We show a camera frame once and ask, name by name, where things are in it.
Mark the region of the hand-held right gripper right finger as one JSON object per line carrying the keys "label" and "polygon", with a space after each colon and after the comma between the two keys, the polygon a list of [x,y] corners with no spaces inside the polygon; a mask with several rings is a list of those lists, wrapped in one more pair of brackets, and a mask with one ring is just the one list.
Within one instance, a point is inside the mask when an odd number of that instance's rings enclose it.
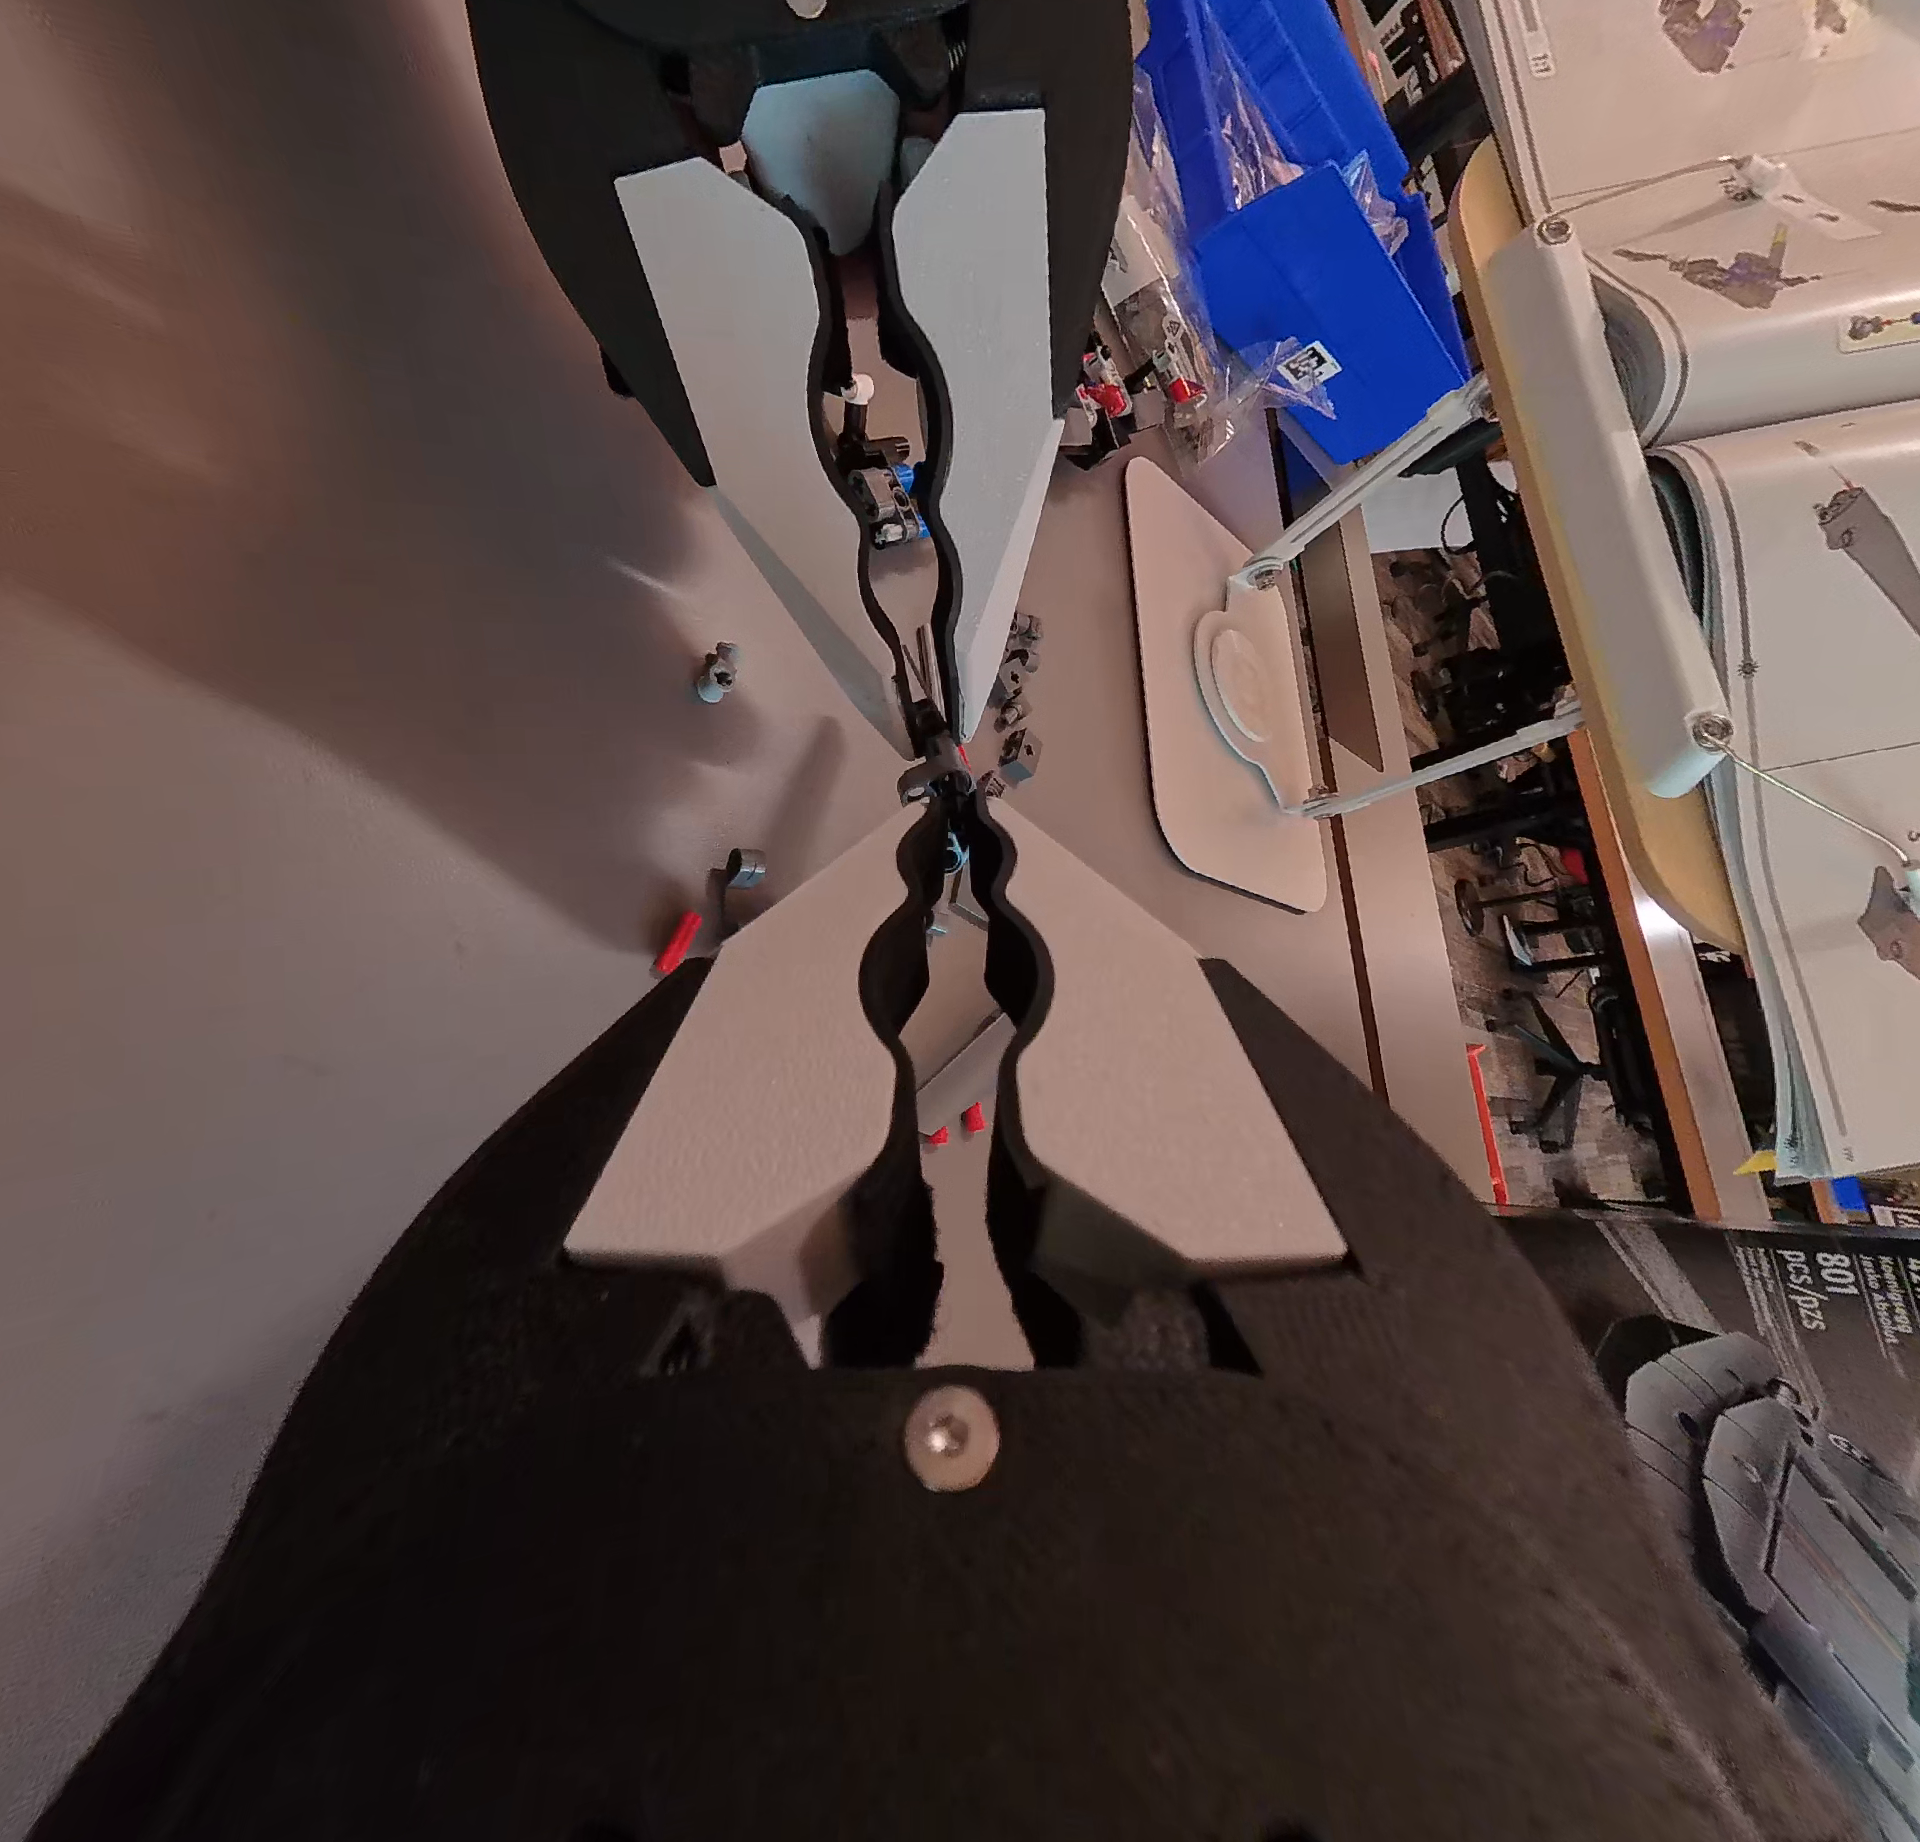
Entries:
{"label": "hand-held right gripper right finger", "polygon": [[971,807],[997,1069],[987,1230],[1038,1367],[1206,1367],[1224,1285],[1349,1240],[1206,959],[1013,811]]}

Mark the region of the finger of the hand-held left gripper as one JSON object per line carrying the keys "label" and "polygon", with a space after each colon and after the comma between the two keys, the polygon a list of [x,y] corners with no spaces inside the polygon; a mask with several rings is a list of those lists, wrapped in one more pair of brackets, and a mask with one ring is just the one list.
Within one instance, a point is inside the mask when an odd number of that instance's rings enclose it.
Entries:
{"label": "finger of the hand-held left gripper", "polygon": [[1054,408],[1046,119],[959,111],[877,209],[882,290],[925,392],[950,729],[985,715],[1065,423]]}
{"label": "finger of the hand-held left gripper", "polygon": [[862,594],[862,522],[825,452],[825,260],[811,226],[706,158],[616,178],[616,199],[721,514],[852,710],[907,755],[896,653]]}

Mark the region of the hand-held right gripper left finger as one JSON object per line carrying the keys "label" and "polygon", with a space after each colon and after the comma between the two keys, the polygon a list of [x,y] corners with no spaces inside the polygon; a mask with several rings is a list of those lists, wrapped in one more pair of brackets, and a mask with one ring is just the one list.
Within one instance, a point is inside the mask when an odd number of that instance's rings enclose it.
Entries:
{"label": "hand-held right gripper left finger", "polygon": [[939,814],[903,811],[732,936],[580,1214],[577,1264],[771,1298],[828,1357],[930,1346],[939,1253],[904,1029],[930,986]]}

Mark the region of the partly built lego car model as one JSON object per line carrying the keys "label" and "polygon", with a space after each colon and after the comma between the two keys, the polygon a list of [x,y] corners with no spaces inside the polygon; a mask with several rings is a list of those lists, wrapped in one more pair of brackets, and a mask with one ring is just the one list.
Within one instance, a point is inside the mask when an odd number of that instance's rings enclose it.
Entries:
{"label": "partly built lego car model", "polygon": [[1064,438],[1065,460],[1083,471],[1113,460],[1139,434],[1135,396],[1100,333],[1084,340],[1068,426],[1083,428],[1077,439]]}

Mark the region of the blue and grey lego subassembly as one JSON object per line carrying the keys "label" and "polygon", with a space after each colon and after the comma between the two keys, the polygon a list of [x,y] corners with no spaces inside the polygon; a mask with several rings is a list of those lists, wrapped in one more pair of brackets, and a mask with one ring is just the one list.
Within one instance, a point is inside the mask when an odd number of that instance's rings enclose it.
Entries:
{"label": "blue and grey lego subassembly", "polygon": [[871,424],[877,384],[852,374],[841,389],[841,431],[831,456],[847,497],[873,548],[904,548],[930,539],[917,499],[919,466],[907,438],[877,435]]}

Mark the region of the small black lego pin connector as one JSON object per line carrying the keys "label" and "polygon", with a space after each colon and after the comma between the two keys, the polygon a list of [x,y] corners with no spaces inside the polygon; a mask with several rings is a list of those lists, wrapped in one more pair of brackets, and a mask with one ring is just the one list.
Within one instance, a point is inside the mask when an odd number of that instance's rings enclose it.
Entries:
{"label": "small black lego pin connector", "polygon": [[939,764],[927,757],[900,774],[899,791],[900,803],[919,805],[944,837],[944,881],[921,918],[924,943],[932,947],[963,924],[985,936],[991,920],[972,890],[972,776],[964,774],[959,760]]}

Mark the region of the pile of dark grey lego connectors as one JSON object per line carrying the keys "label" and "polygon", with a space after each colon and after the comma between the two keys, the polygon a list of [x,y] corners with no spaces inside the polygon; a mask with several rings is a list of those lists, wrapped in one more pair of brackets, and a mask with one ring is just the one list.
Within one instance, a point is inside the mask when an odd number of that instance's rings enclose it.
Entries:
{"label": "pile of dark grey lego connectors", "polygon": [[1032,693],[1044,656],[1044,624],[1017,608],[991,685],[992,764],[980,788],[997,800],[1038,774],[1041,743],[1032,726]]}

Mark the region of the dark cardboard set box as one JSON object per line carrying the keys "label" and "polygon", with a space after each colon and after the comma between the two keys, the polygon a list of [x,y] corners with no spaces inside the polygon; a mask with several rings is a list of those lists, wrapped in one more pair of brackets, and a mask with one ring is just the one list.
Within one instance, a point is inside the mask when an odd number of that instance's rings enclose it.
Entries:
{"label": "dark cardboard set box", "polygon": [[1728,1633],[1874,1839],[1917,1836],[1917,1240],[1525,1212]]}

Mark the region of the blue storage bins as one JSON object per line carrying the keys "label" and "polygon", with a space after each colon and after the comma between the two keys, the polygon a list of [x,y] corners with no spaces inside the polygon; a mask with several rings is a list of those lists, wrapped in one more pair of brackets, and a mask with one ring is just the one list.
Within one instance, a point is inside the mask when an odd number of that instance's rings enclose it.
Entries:
{"label": "blue storage bins", "polygon": [[1285,346],[1329,411],[1305,428],[1334,464],[1358,464],[1412,431],[1470,379],[1454,293],[1428,215],[1388,253],[1344,177],[1311,167],[1231,212],[1196,245],[1214,331],[1246,364]]}

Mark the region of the black office chair base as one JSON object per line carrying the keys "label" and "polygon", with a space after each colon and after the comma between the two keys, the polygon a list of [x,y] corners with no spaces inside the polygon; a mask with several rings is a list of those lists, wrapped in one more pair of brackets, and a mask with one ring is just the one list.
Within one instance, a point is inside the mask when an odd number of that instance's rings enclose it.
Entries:
{"label": "black office chair base", "polygon": [[1454,996],[1511,1208],[1645,1197],[1656,1155],[1624,1048],[1624,971],[1580,848],[1469,842],[1470,816],[1426,811],[1428,865]]}

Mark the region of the blue plastic bin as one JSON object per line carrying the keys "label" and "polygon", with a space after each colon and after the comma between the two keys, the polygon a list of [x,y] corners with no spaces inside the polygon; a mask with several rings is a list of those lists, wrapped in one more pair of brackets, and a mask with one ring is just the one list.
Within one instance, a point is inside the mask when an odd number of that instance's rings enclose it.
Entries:
{"label": "blue plastic bin", "polygon": [[1147,21],[1155,81],[1171,74],[1189,24],[1214,26],[1291,160],[1345,167],[1366,154],[1383,190],[1403,190],[1410,160],[1329,0],[1147,0]]}

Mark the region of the open instruction book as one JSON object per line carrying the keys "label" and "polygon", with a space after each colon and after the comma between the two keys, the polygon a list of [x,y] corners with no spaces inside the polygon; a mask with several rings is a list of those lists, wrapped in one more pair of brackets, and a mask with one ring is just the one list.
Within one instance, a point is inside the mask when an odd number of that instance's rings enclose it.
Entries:
{"label": "open instruction book", "polygon": [[1916,1171],[1916,0],[1448,0],[1486,362],[1629,801],[1702,800],[1784,1176]]}

